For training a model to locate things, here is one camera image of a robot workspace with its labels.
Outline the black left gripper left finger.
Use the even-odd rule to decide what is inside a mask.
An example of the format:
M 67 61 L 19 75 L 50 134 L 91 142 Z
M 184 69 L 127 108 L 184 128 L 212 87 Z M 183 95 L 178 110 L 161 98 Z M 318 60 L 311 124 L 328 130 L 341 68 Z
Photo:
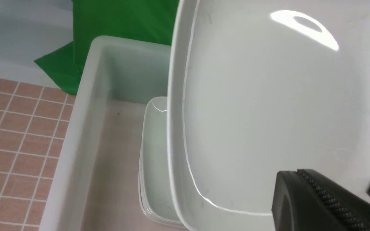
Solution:
M 276 231 L 370 231 L 370 203 L 312 169 L 279 171 Z

